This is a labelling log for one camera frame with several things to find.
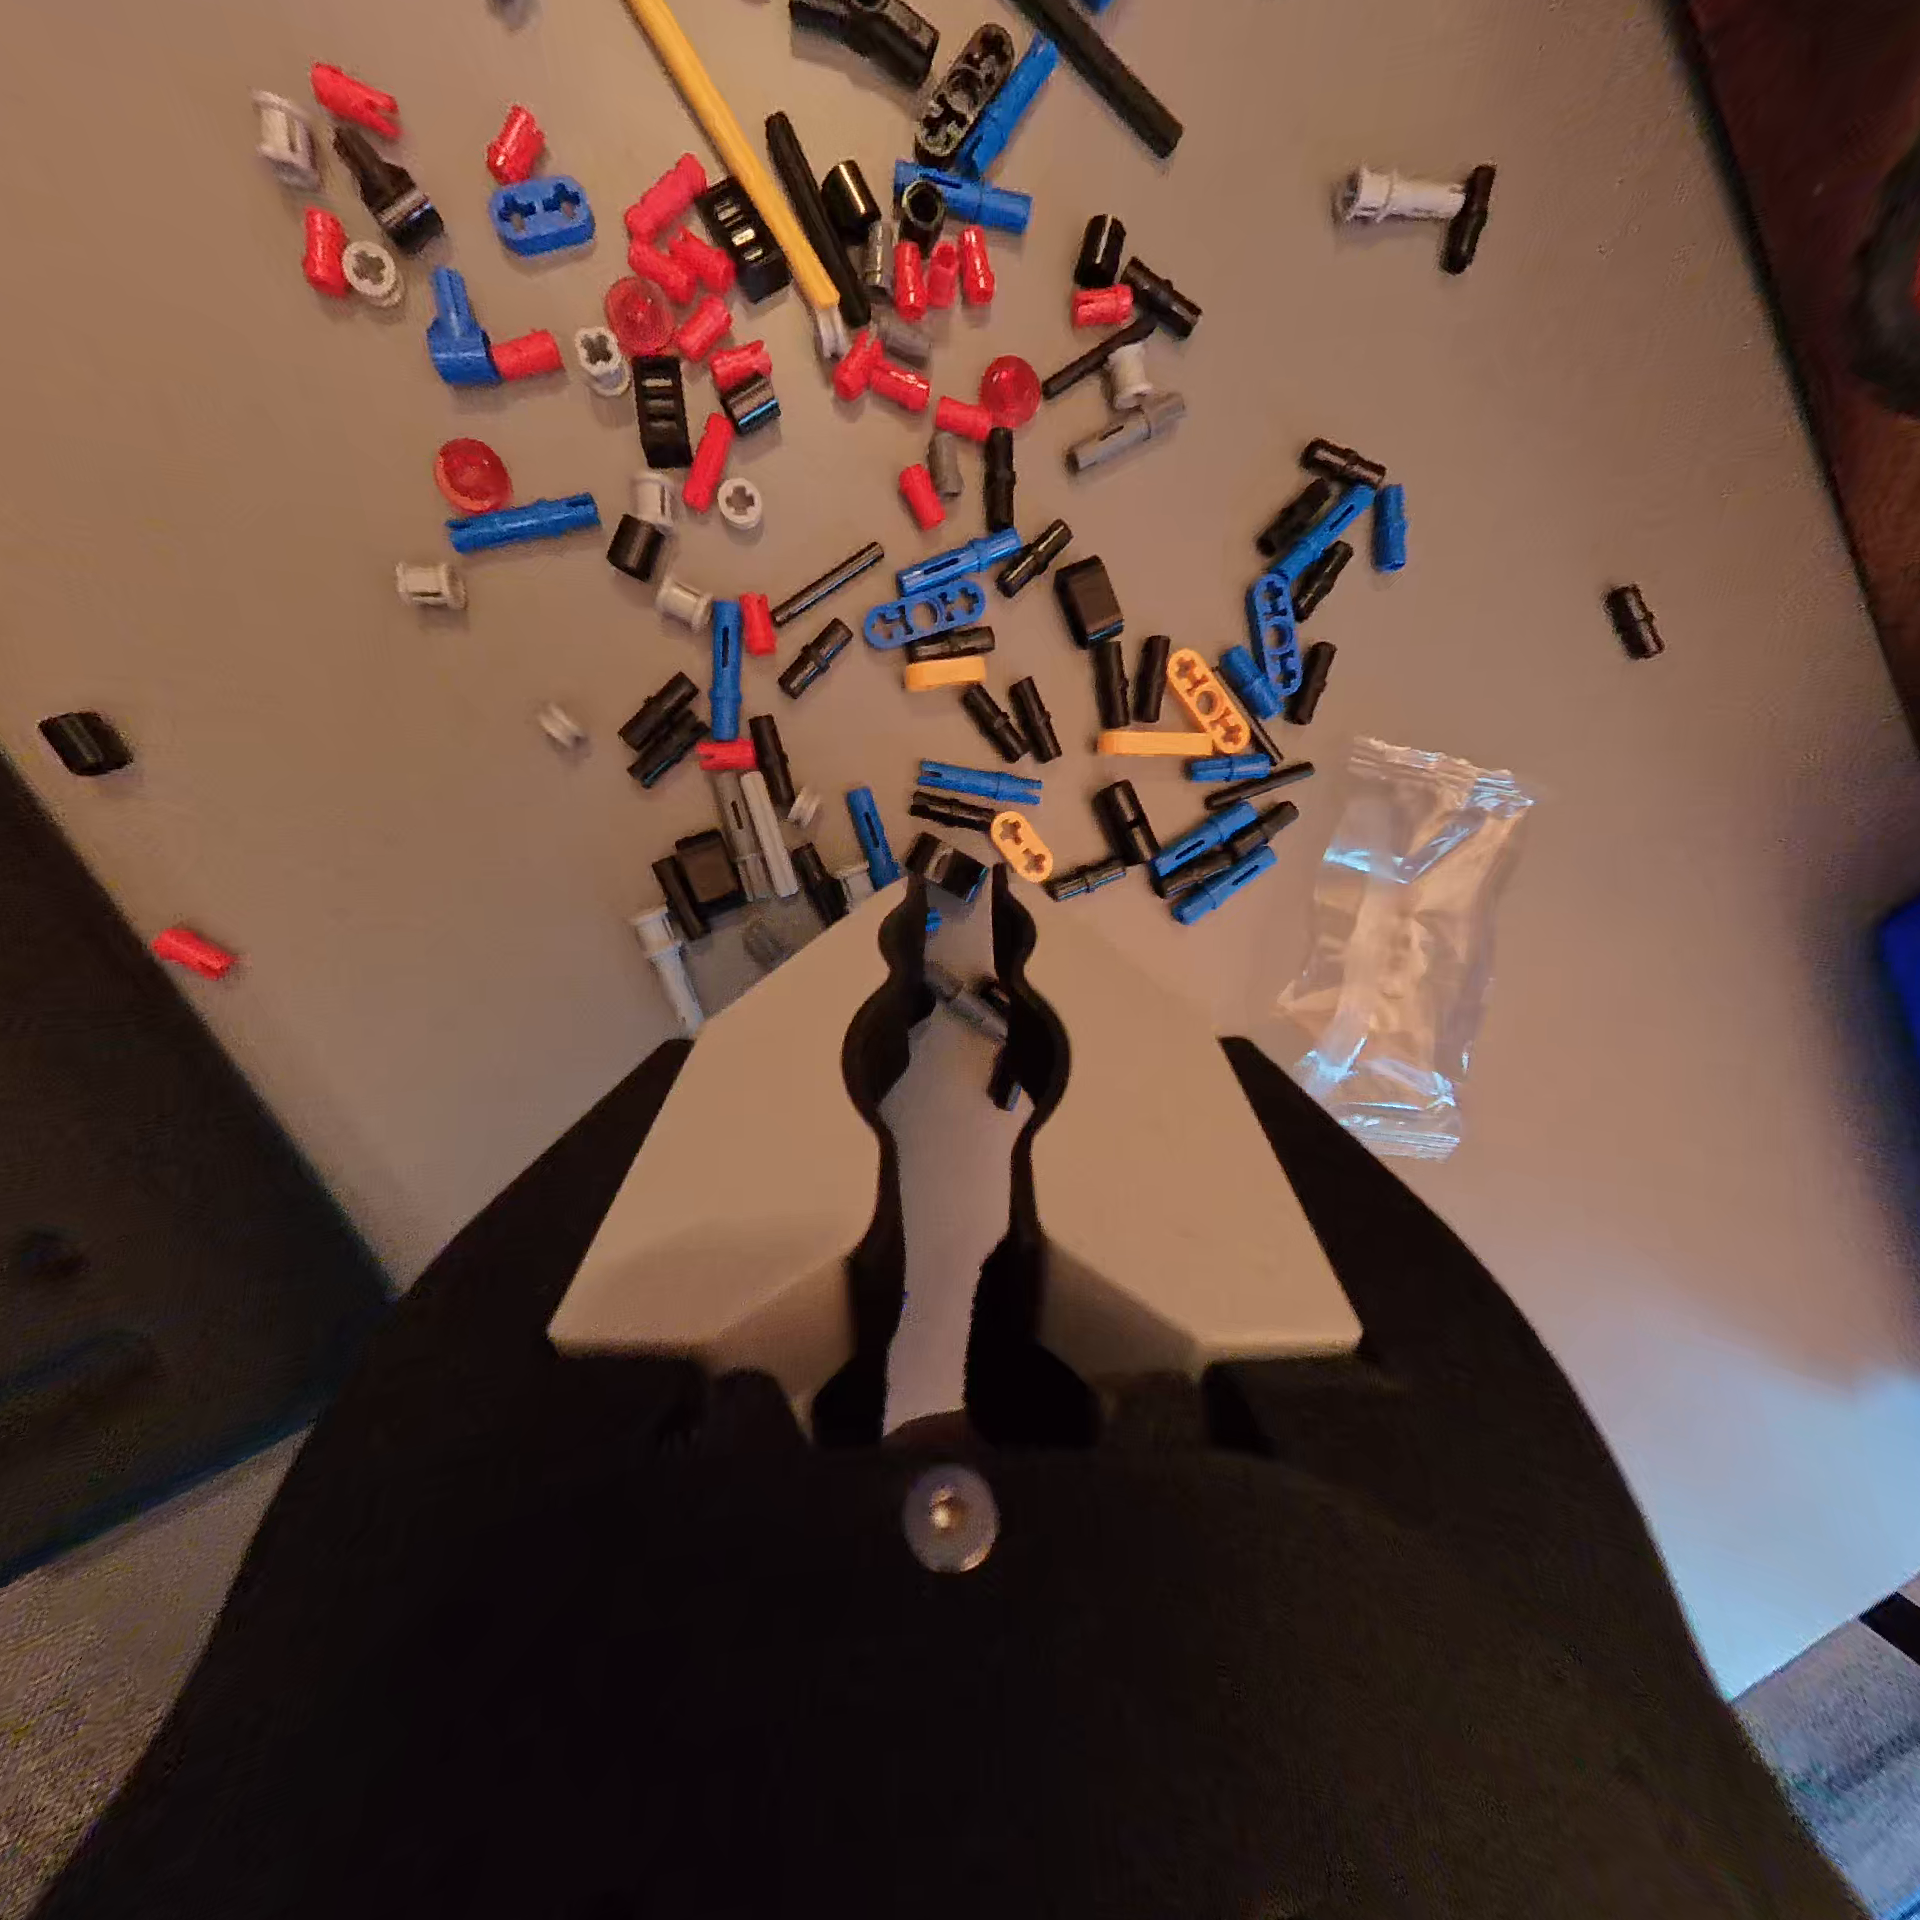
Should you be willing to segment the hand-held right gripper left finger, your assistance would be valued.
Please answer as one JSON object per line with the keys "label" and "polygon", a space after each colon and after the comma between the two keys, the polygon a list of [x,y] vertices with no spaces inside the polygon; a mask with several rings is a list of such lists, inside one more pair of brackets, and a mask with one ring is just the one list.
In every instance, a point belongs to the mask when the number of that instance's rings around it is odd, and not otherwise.
{"label": "hand-held right gripper left finger", "polygon": [[822,1444],[883,1438],[902,1316],[884,1100],[925,1018],[925,884],[884,884],[706,1022],[550,1325],[568,1358],[771,1377]]}

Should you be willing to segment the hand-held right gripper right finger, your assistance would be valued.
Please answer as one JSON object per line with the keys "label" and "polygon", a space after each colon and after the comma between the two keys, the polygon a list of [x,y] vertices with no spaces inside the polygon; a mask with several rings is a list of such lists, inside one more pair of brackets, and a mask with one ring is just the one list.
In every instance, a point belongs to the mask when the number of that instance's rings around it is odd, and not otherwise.
{"label": "hand-held right gripper right finger", "polygon": [[974,1429],[1088,1444],[1139,1389],[1357,1355],[1357,1309],[1211,1022],[1005,867],[990,925],[1029,1113],[974,1286]]}

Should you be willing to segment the grey desk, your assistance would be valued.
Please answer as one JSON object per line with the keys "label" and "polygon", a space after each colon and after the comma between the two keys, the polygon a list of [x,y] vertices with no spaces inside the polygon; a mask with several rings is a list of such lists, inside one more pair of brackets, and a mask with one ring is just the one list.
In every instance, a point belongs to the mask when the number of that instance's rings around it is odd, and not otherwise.
{"label": "grey desk", "polygon": [[[1320,762],[1277,871],[1193,930],[1142,884],[1079,920],[1286,1043],[1277,996],[1357,736],[1511,770],[1533,796],[1501,896],[1462,1146],[1405,1175],[1518,1294],[1615,1444],[1704,1654],[1743,1692],[1917,1572],[1914,1134],[1874,1054],[1868,937],[1917,888],[1917,760],[1656,5],[1117,5],[1174,107],[1164,162],[1061,71],[996,179],[979,369],[1081,339],[1047,316],[1081,223],[1181,274],[1155,339],[1184,420],[1092,476],[1101,389],[1020,433],[1019,504],[1065,516],[1139,632],[1241,632],[1254,528],[1314,438],[1409,492],[1409,567],[1347,570]],[[621,5],[2,5],[2,740],[392,1286],[668,1030],[630,917],[709,813],[697,767],[636,792],[610,736],[702,647],[607,579],[610,520],[446,552],[433,378],[404,320],[329,316],[255,93],[314,61],[399,102],[412,173],[490,329],[604,313],[595,264],[520,274],[490,222],[506,104],[607,222],[697,124]],[[1357,167],[1496,162],[1476,264],[1443,228],[1343,228]],[[621,516],[636,406],[568,362],[477,429],[517,492]],[[1667,650],[1633,662],[1606,591]],[[95,708],[125,775],[36,736]]]}

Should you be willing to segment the clear plastic bag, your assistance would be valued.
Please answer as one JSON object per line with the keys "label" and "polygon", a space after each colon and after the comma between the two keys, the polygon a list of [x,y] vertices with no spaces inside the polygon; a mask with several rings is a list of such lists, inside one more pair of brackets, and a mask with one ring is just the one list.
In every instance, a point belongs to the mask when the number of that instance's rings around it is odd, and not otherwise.
{"label": "clear plastic bag", "polygon": [[1501,896],[1533,806],[1511,770],[1354,740],[1277,1029],[1291,1081],[1371,1152],[1445,1164],[1462,1146]]}

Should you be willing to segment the blue storage bin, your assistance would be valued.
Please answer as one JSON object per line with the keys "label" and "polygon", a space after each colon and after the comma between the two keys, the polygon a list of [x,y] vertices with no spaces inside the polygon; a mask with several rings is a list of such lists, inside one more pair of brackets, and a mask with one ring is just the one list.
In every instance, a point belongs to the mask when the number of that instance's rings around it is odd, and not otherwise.
{"label": "blue storage bin", "polygon": [[1868,937],[1874,1054],[1917,1093],[1917,896]]}

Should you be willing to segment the pile of small connector pieces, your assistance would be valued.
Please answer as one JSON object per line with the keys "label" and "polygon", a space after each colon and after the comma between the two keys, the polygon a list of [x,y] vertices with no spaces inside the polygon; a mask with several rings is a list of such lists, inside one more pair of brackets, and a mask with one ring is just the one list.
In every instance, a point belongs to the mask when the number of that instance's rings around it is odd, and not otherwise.
{"label": "pile of small connector pieces", "polygon": [[[1308,697],[1295,691],[1304,656],[1291,642],[1291,606],[1308,613],[1330,570],[1350,558],[1340,541],[1357,541],[1340,532],[1343,522],[1383,484],[1377,461],[1314,441],[1304,455],[1314,467],[1306,495],[1260,537],[1263,579],[1245,600],[1250,636],[1230,636],[1239,645],[1226,650],[1222,674],[1211,677],[1211,665],[1192,647],[1174,650],[1166,665],[1174,642],[1151,638],[1139,642],[1129,691],[1108,573],[1088,548],[1069,548],[1065,520],[1039,526],[1035,502],[1019,504],[1019,451],[1035,413],[1069,387],[1101,380],[1105,420],[1065,451],[1061,473],[1135,461],[1139,446],[1184,417],[1181,395],[1155,382],[1147,347],[1161,336],[1187,339],[1200,303],[1187,297],[1181,274],[1166,277],[1135,258],[1139,244],[1129,251],[1117,206],[1101,206],[1079,244],[1071,284],[1061,274],[1046,284],[1047,316],[1059,310],[1065,321],[1071,310],[1071,327],[1092,347],[1040,380],[1009,336],[979,369],[950,362],[933,365],[931,380],[925,362],[940,361],[947,336],[974,361],[983,354],[979,329],[990,329],[996,297],[994,248],[1029,248],[1020,235],[1031,228],[1035,197],[986,173],[1061,55],[1040,35],[1019,46],[1009,25],[983,22],[967,46],[953,51],[940,84],[931,84],[940,35],[924,5],[788,7],[795,40],[835,36],[849,58],[902,84],[912,102],[898,111],[912,107],[916,118],[912,128],[888,128],[888,144],[912,154],[888,154],[893,173],[878,171],[878,195],[856,154],[835,157],[813,179],[792,111],[771,111],[762,123],[762,162],[840,293],[853,347],[835,365],[817,354],[811,310],[779,244],[715,154],[673,157],[621,222],[607,222],[607,248],[595,241],[580,251],[513,258],[499,244],[521,277],[576,258],[596,260],[595,273],[610,277],[601,327],[570,339],[595,417],[610,420],[624,398],[639,413],[636,484],[621,516],[601,516],[592,487],[564,487],[561,500],[517,492],[510,461],[477,433],[499,429],[506,395],[528,382],[546,395],[564,378],[564,343],[552,329],[490,329],[476,313],[466,269],[477,258],[456,258],[460,248],[448,256],[446,202],[412,173],[412,136],[392,93],[314,61],[313,104],[275,93],[250,95],[261,162],[283,179],[286,202],[299,199],[305,284],[329,316],[353,310],[398,327],[414,274],[423,303],[414,313],[423,321],[422,365],[430,365],[438,382],[433,420],[448,406],[469,420],[430,461],[451,545],[426,558],[430,563],[404,558],[398,567],[407,632],[442,632],[466,616],[460,558],[471,570],[510,552],[552,548],[555,541],[580,545],[610,520],[607,579],[630,584],[621,587],[621,606],[639,606],[646,591],[647,603],[658,603],[655,620],[702,647],[702,681],[714,688],[697,688],[675,656],[675,674],[624,724],[618,747],[630,760],[636,792],[655,792],[677,762],[699,762],[719,806],[719,827],[702,822],[706,837],[681,837],[655,864],[673,910],[640,925],[647,941],[658,930],[666,958],[655,951],[650,965],[666,980],[663,995],[677,1001],[685,1030],[702,1025],[702,1012],[677,943],[706,941],[709,920],[743,900],[776,896],[811,896],[828,922],[849,910],[845,884],[822,867],[811,846],[822,806],[809,784],[788,775],[776,719],[748,715],[743,700],[755,708],[798,702],[865,636],[870,659],[898,662],[902,700],[940,700],[953,714],[962,705],[983,749],[1009,762],[1029,749],[1056,760],[1059,740],[1031,677],[1010,688],[1010,714],[979,684],[983,656],[994,647],[990,598],[996,594],[1001,613],[1010,611],[1010,598],[1047,567],[1061,636],[1071,629],[1074,659],[1092,662],[1105,728],[1096,728],[1100,762],[1132,775],[1147,758],[1172,758],[1164,762],[1181,762],[1192,780],[1239,780],[1211,786],[1211,803],[1251,796],[1203,813],[1208,831],[1166,853],[1161,871],[1172,867],[1172,879],[1151,879],[1172,900],[1166,911],[1200,922],[1260,884],[1277,864],[1263,835],[1271,837],[1295,813],[1295,795],[1277,796],[1271,786],[1308,775],[1300,762],[1268,777],[1277,754],[1263,740],[1268,725],[1278,733],[1290,702],[1295,719],[1308,719]],[[546,131],[527,102],[506,104],[485,149],[490,195],[532,175],[568,175],[550,162]],[[856,558],[835,558],[795,594],[767,598],[759,576],[731,594],[675,576],[675,542],[714,516],[733,528],[731,541],[743,552],[762,541],[759,467],[783,458],[779,446],[798,449],[801,461],[783,476],[795,481],[783,510],[832,504],[840,520],[853,512],[845,481],[856,455],[832,451],[795,406],[779,412],[783,401],[801,401],[801,380],[813,380],[801,373],[813,365],[813,354],[822,406],[832,406],[835,420],[863,420],[863,412],[883,406],[912,423],[912,461],[898,458],[897,487],[916,526],[912,541],[967,541],[950,552],[898,560],[893,584],[875,573],[884,563],[883,541],[872,541],[878,526],[863,528]]]}

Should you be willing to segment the blue oval connector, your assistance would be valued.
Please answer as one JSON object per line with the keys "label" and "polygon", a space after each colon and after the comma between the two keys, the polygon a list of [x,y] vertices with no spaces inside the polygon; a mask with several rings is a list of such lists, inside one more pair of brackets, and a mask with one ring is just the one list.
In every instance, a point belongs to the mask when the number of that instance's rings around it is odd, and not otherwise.
{"label": "blue oval connector", "polygon": [[495,187],[490,223],[513,258],[546,258],[595,244],[596,222],[572,175],[532,175]]}

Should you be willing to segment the black and grey pin connector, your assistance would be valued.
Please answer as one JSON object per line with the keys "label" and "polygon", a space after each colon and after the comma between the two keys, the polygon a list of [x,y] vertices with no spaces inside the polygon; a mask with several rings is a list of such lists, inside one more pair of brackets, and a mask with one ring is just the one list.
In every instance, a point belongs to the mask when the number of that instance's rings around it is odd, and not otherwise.
{"label": "black and grey pin connector", "polygon": [[1473,167],[1462,179],[1425,179],[1394,171],[1357,167],[1334,191],[1334,218],[1343,228],[1443,228],[1438,264],[1445,274],[1467,274],[1476,264],[1483,244],[1496,179],[1496,162]]}

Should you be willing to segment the yellow axle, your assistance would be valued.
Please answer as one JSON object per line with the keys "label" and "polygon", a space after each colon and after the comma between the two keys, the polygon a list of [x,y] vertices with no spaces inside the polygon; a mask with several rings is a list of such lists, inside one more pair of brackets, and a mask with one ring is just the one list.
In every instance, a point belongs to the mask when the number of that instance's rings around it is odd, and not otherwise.
{"label": "yellow axle", "polygon": [[837,283],[828,274],[828,264],[822,260],[817,248],[811,244],[801,218],[788,202],[783,187],[775,179],[771,167],[759,158],[755,146],[743,131],[737,111],[722,100],[719,84],[714,80],[699,51],[685,36],[673,7],[624,5],[624,11],[639,22],[639,31],[647,36],[666,75],[677,89],[681,102],[692,107],[714,154],[748,191],[762,223],[771,228],[775,241],[779,244],[792,264],[792,283],[801,287],[811,310],[811,331],[817,354],[824,362],[835,365],[853,347],[849,321],[840,316],[840,293]]}

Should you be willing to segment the black long axle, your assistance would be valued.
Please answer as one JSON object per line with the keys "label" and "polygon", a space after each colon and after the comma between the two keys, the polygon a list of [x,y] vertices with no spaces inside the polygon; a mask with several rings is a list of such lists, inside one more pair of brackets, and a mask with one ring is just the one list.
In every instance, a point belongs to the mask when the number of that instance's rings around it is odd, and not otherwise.
{"label": "black long axle", "polygon": [[1139,146],[1172,158],[1184,140],[1184,123],[1164,100],[1112,51],[1081,5],[1010,5],[1040,36],[1047,36],[1069,69],[1100,95],[1100,102],[1139,140]]}

